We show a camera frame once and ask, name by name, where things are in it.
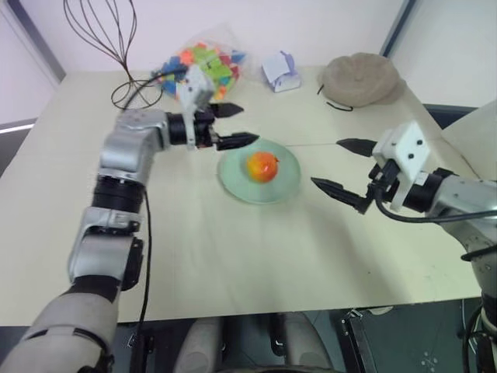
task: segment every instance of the floor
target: floor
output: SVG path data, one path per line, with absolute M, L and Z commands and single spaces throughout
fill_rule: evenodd
M 479 299 L 465 301 L 467 319 Z M 305 312 L 318 331 L 335 370 L 345 363 L 333 327 L 337 311 Z M 397 306 L 385 315 L 363 313 L 367 341 L 378 373 L 461 373 L 461 301 Z M 227 317 L 227 351 L 221 368 L 278 365 L 283 358 L 271 351 L 267 333 L 268 315 Z M 148 322 L 144 330 L 155 335 L 155 351 L 148 358 L 148 373 L 171 371 L 181 343 L 193 320 Z M 16 344 L 25 327 L 0 328 L 0 362 Z M 134 325 L 119 325 L 113 343 L 114 371 L 129 371 L 131 349 L 127 346 Z

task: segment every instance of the table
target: table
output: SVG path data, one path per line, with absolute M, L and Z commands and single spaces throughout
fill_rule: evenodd
M 426 169 L 474 176 L 410 90 L 392 105 L 344 113 L 316 95 L 317 74 L 303 68 L 303 87 L 278 94 L 242 81 L 230 100 L 245 112 L 216 124 L 221 134 L 251 131 L 286 145 L 302 170 L 294 199 L 266 206 L 236 200 L 219 184 L 221 154 L 213 149 L 157 154 L 148 186 L 154 253 L 147 319 L 479 296 L 471 266 L 459 259 L 463 248 L 441 228 L 390 221 L 375 207 L 362 216 L 310 181 L 328 178 L 365 193 L 373 159 L 335 142 L 378 139 L 407 120 L 421 124 L 433 149 Z M 109 95 L 122 81 L 118 72 L 69 75 L 0 179 L 2 326 L 29 325 L 68 289 L 68 255 L 118 113 Z M 159 107 L 178 109 L 166 98 Z M 121 295 L 121 322 L 139 315 L 144 267 L 141 275 Z

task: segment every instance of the orange fruit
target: orange fruit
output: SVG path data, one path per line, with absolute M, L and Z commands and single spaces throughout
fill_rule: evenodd
M 247 158 L 248 174 L 259 183 L 267 183 L 278 173 L 278 162 L 273 153 L 255 152 Z

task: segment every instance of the wire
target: wire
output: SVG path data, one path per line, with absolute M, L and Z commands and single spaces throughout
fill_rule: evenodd
M 471 219 L 480 219 L 480 218 L 489 218 L 491 216 L 497 216 L 497 210 L 488 210 L 488 211 L 479 211 L 472 212 L 470 214 L 458 214 L 458 215 L 447 215 L 447 216 L 436 216 L 433 218 L 410 218 L 408 216 L 402 216 L 394 214 L 387 210 L 387 208 L 383 205 L 383 190 L 380 187 L 374 191 L 374 200 L 376 201 L 376 205 L 380 212 L 387 216 L 390 219 L 396 221 L 402 221 L 404 223 L 450 223 L 453 221 L 462 221 L 462 220 L 471 220 Z
M 483 256 L 495 252 L 497 252 L 497 245 L 489 246 L 485 249 L 471 251 L 470 253 L 465 253 L 464 255 L 461 256 L 461 259 L 464 260 L 465 262 L 471 262 L 473 258 L 476 258 L 477 256 Z
M 471 314 L 471 318 L 467 322 L 466 330 L 464 331 L 463 344 L 462 344 L 462 362 L 463 362 L 463 373 L 471 373 L 469 368 L 469 341 L 475 336 L 473 331 L 473 327 L 476 323 L 478 316 L 481 313 L 481 306 L 478 306 L 477 309 Z
M 138 88 L 133 92 L 133 94 L 130 96 L 130 98 L 126 101 L 126 103 L 123 105 L 122 110 L 127 110 L 130 107 L 130 104 L 133 102 L 134 98 L 140 93 L 140 91 L 146 87 L 149 86 L 151 83 L 153 83 L 155 80 L 159 78 L 164 78 L 168 75 L 171 74 L 182 74 L 185 73 L 188 69 L 187 68 L 175 68 L 174 70 L 168 71 L 168 72 L 163 72 L 161 74 L 157 74 L 156 76 L 152 76 L 149 80 L 145 80 L 143 85 L 139 85 Z
M 324 87 L 325 87 L 324 84 L 322 84 L 321 87 L 319 87 L 318 93 L 316 93 L 318 96 L 319 96 L 319 93 L 321 93 L 321 91 L 323 90 Z M 354 108 L 352 106 L 344 105 L 345 107 L 338 107 L 338 106 L 333 105 L 329 101 L 326 101 L 326 104 L 329 105 L 329 106 L 331 106 L 333 109 L 337 109 L 337 110 L 340 110 L 340 111 L 353 111 L 354 110 Z
M 484 332 L 483 330 L 475 330 L 475 331 L 471 332 L 469 337 L 470 337 L 470 339 L 476 338 L 476 337 L 489 338 L 490 335 L 488 333 Z
M 147 269 L 145 272 L 145 289 L 143 294 L 143 304 L 141 305 L 140 318 L 138 319 L 136 336 L 138 337 L 143 328 L 145 314 L 147 313 L 148 294 L 150 292 L 150 272 L 151 272 L 151 257 L 152 257 L 152 218 L 150 212 L 150 203 L 148 201 L 147 190 L 144 191 L 145 205 L 147 207 L 147 221 L 148 221 L 148 250 L 147 250 Z
M 110 95 L 110 100 L 113 105 L 119 109 L 123 109 L 121 103 L 126 99 L 132 88 L 137 88 L 138 86 L 143 86 L 144 88 L 151 87 L 150 85 L 143 84 L 146 82 L 145 80 L 134 79 L 128 66 L 127 56 L 137 32 L 138 21 L 133 0 L 128 0 L 127 2 L 129 3 L 131 10 L 131 21 L 129 35 L 126 35 L 127 40 L 125 40 L 126 37 L 123 35 L 124 32 L 121 29 L 120 12 L 116 0 L 105 0 L 106 6 L 101 5 L 103 3 L 101 0 L 97 2 L 97 4 L 100 5 L 100 9 L 103 9 L 103 11 L 110 16 L 108 17 L 108 15 L 106 15 L 106 18 L 110 19 L 110 27 L 116 27 L 116 38 L 114 36 L 114 30 L 104 26 L 105 23 L 102 19 L 106 18 L 99 17 L 97 13 L 99 8 L 97 6 L 94 7 L 92 0 L 72 0 L 71 2 L 69 0 L 63 0 L 65 18 L 76 35 L 99 52 L 112 58 L 115 62 L 120 64 L 124 72 L 126 72 L 127 82 L 115 88 Z M 162 97 L 161 89 L 155 90 L 157 97 L 152 100 L 149 100 L 142 95 L 141 90 L 142 89 L 138 90 L 138 95 L 144 103 L 144 105 L 140 106 L 141 109 L 156 104 Z M 119 91 L 124 91 L 124 94 L 118 94 Z
M 463 332 L 466 332 L 466 310 L 465 310 L 465 307 L 464 307 L 464 299 L 461 299 L 461 316 L 462 316 L 462 322 L 463 322 Z M 472 330 L 473 332 L 478 327 L 478 320 L 479 319 L 480 319 L 480 315 L 478 314 L 478 318 L 476 319 L 476 322 L 474 323 L 474 327 L 473 327 L 473 330 Z M 471 342 L 471 339 L 469 340 L 469 347 L 473 351 L 473 354 L 476 355 L 476 350 L 474 348 L 473 343 Z

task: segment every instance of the silver robot arm segment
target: silver robot arm segment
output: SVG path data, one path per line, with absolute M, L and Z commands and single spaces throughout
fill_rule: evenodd
M 497 182 L 465 179 L 445 169 L 423 172 L 429 149 L 416 122 L 387 131 L 379 142 L 349 138 L 337 144 L 377 161 L 369 174 L 372 181 L 367 194 L 362 197 L 331 180 L 311 178 L 319 189 L 361 214 L 376 202 L 380 211 L 394 220 L 435 222 L 465 248 L 467 253 L 461 259 L 473 266 L 481 287 L 483 330 L 492 338 L 493 352 L 483 358 L 497 371 Z M 393 214 L 384 202 L 390 202 L 392 210 L 406 207 L 426 217 Z
M 202 90 L 199 96 L 210 98 Z M 201 107 L 198 97 L 193 101 L 195 109 Z M 211 125 L 216 112 L 226 111 L 220 105 L 204 105 L 205 111 L 187 116 L 128 110 L 119 117 L 105 140 L 92 205 L 83 214 L 69 258 L 71 287 L 41 312 L 1 373 L 109 371 L 120 292 L 132 288 L 140 274 L 143 242 L 134 234 L 154 154 L 171 145 L 240 148 L 258 138 L 218 136 Z

